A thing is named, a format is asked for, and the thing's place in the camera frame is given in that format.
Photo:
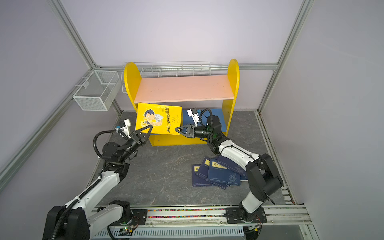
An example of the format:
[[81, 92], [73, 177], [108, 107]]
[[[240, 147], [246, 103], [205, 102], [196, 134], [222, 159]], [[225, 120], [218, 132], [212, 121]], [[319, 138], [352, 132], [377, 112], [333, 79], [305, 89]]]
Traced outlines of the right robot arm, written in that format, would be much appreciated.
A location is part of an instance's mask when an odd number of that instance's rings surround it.
[[193, 124], [184, 125], [175, 130], [189, 138], [199, 138], [207, 143], [211, 151], [219, 156], [228, 158], [246, 171], [250, 192], [239, 204], [238, 210], [228, 213], [233, 220], [250, 223], [257, 219], [262, 222], [262, 215], [257, 212], [262, 204], [270, 199], [283, 185], [284, 181], [273, 159], [268, 154], [258, 155], [236, 145], [222, 132], [222, 126], [218, 116], [213, 115], [210, 109], [187, 110]]

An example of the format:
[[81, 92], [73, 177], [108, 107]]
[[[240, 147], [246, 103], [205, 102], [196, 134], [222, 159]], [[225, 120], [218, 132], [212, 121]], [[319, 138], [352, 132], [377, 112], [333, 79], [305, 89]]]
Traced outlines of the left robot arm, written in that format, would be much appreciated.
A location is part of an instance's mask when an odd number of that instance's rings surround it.
[[72, 201], [55, 206], [48, 212], [42, 237], [44, 240], [90, 240], [112, 223], [132, 219], [130, 203], [127, 201], [113, 201], [95, 214], [92, 211], [127, 176], [130, 167], [128, 161], [148, 141], [152, 129], [152, 125], [134, 132], [116, 128], [113, 133], [120, 134], [125, 143], [119, 145], [108, 142], [101, 151], [97, 147], [97, 140], [107, 131], [95, 135], [93, 147], [104, 162], [103, 168], [97, 179]]

